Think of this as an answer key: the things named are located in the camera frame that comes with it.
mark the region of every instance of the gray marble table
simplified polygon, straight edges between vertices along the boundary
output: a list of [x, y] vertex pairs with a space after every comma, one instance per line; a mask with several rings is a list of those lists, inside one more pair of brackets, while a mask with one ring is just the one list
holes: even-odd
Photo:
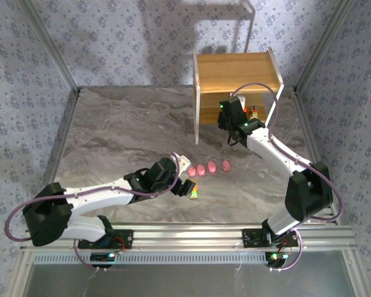
[[[228, 147], [217, 126], [202, 126], [195, 145], [192, 96], [186, 87], [83, 89], [56, 181], [64, 187], [107, 183], [177, 152], [194, 166], [218, 164], [215, 174], [195, 178], [198, 199], [168, 193], [87, 215], [112, 222], [262, 222], [284, 205], [287, 181], [243, 146]], [[275, 136], [308, 158], [292, 101], [279, 102]], [[232, 166], [228, 173], [221, 169], [224, 159]]]

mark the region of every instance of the wooden box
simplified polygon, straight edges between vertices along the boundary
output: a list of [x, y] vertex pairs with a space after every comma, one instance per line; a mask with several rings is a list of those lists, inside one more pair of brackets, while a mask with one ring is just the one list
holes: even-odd
[[[220, 112], [220, 101], [225, 100], [241, 85], [250, 82], [261, 82], [268, 85], [279, 98], [283, 80], [279, 68], [269, 48], [265, 53], [234, 54], [197, 54], [194, 51], [194, 132], [195, 143], [199, 142], [199, 125], [217, 124]], [[262, 95], [269, 91], [262, 86], [253, 85], [242, 89], [239, 94], [245, 96], [245, 107], [258, 107], [258, 118], [268, 121], [275, 105], [269, 114], [265, 111]]]

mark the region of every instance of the marble surface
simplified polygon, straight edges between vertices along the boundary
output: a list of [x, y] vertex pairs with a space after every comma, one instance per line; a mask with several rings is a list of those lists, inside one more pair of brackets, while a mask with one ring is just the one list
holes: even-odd
[[[192, 95], [187, 87], [83, 89], [56, 181], [64, 187], [107, 183], [177, 152], [194, 166], [218, 164], [215, 174], [194, 178], [198, 199], [168, 193], [87, 215], [112, 222], [262, 222], [284, 205], [287, 181], [240, 144], [229, 147], [216, 125], [202, 126], [195, 145]], [[281, 98], [279, 108], [275, 136], [308, 158], [292, 101]], [[229, 173], [221, 169], [224, 159], [231, 162]]]

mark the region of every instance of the blue floral wallpaper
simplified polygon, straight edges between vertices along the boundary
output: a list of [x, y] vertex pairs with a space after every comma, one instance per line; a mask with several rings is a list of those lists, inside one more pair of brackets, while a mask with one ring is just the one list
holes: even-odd
[[[0, 0], [0, 296], [19, 246], [4, 221], [45, 185], [69, 92], [17, 1]], [[12, 228], [23, 234], [20, 217]]]
[[32, 0], [79, 85], [192, 84], [192, 50], [266, 51], [294, 85], [338, 1]]
[[301, 95], [371, 281], [371, 0], [352, 8]]

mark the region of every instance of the pink object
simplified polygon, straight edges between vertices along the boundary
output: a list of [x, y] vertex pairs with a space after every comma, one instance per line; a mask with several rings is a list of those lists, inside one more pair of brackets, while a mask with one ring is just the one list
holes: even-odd
[[194, 168], [194, 166], [189, 166], [189, 168], [188, 168], [188, 170], [187, 170], [187, 172], [188, 172], [188, 175], [190, 176], [190, 177], [194, 177], [195, 175], [197, 175], [197, 170]]
[[209, 161], [208, 163], [208, 169], [210, 171], [210, 173], [214, 173], [216, 172], [216, 164], [213, 162], [213, 161]]
[[205, 167], [203, 167], [202, 164], [198, 165], [197, 173], [198, 173], [199, 176], [204, 176], [205, 175]]
[[231, 165], [229, 164], [229, 161], [228, 160], [224, 160], [224, 162], [223, 162], [223, 170], [225, 172], [228, 172], [229, 170], [231, 170]]

